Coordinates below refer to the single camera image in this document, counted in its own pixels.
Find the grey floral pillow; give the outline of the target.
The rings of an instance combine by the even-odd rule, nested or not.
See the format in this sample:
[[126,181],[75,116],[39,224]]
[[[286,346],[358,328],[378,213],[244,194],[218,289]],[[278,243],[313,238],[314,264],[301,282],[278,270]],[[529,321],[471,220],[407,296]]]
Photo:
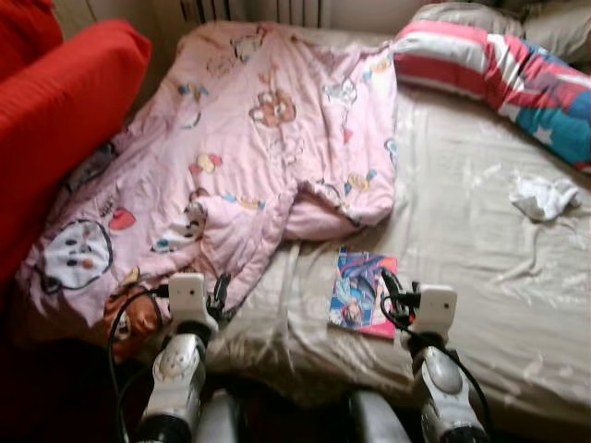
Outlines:
[[418,21],[438,21],[477,27],[490,33],[515,35],[524,38],[523,22],[511,12],[479,3],[430,3],[422,6],[411,17],[411,24]]

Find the red teal striped pillow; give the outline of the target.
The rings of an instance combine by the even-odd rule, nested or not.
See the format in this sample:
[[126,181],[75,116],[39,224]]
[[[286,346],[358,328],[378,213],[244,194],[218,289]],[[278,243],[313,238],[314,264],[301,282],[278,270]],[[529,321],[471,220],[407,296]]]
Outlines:
[[591,173],[591,77],[515,35],[442,21],[397,34],[398,79],[485,102],[583,174]]

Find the beige bed sheet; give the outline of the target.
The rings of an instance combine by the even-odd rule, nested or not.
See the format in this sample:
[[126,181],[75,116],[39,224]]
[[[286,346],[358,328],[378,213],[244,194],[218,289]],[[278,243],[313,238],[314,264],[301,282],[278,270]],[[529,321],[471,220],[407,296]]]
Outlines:
[[301,405],[357,387],[414,404],[398,341],[328,322],[338,250],[397,258],[401,282],[457,292],[449,346],[476,376],[498,440],[591,439],[590,198],[535,223],[508,196],[520,178],[582,182],[483,102],[398,84],[398,174],[387,220],[344,240],[282,245],[212,343],[208,367],[278,389]]

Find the pink cartoon print quilt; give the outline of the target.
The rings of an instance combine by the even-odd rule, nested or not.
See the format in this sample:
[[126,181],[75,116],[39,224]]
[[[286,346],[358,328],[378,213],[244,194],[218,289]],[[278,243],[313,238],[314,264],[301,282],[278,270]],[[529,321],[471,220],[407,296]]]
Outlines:
[[34,341],[109,325],[132,284],[231,275],[242,303],[284,240],[341,239],[395,207],[391,42],[330,46],[216,22],[178,46],[151,100],[53,180],[17,273]]

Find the brown plush toy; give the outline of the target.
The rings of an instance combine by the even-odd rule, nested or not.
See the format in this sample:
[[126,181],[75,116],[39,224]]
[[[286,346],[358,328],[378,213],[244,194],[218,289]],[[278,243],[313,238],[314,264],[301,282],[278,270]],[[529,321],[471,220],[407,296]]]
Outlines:
[[106,300],[101,337],[116,363],[135,358],[140,347],[159,332],[165,315],[160,301],[143,284],[131,283]]

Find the white crumpled cloth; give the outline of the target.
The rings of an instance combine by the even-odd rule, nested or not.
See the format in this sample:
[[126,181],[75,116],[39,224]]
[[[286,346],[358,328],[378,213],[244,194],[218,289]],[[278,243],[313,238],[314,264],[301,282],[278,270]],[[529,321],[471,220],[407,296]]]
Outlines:
[[549,222],[564,215],[567,210],[578,210],[583,206],[579,186],[566,178],[520,178],[508,198],[532,222]]

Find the silver robot left leg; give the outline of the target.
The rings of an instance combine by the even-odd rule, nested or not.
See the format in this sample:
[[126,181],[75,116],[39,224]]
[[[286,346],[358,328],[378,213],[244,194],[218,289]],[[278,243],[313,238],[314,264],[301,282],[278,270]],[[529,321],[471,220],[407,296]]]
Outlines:
[[203,405],[194,443],[245,443],[245,415],[232,393],[219,389]]

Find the anime picture book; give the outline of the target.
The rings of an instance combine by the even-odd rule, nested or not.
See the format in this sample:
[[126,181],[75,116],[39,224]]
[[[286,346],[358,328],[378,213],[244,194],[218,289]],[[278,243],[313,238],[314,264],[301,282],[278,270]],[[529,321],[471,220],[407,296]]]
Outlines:
[[347,247],[338,252],[338,274],[328,306],[329,324],[392,341],[396,328],[380,311],[381,298],[389,292],[381,274],[396,273],[397,258]]

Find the plain grey pillow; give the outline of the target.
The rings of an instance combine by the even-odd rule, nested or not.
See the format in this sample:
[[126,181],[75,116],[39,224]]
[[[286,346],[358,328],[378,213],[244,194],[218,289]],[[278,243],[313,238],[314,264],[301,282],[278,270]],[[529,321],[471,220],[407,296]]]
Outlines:
[[590,64],[590,1],[534,4],[526,9],[521,24],[529,42],[579,70]]

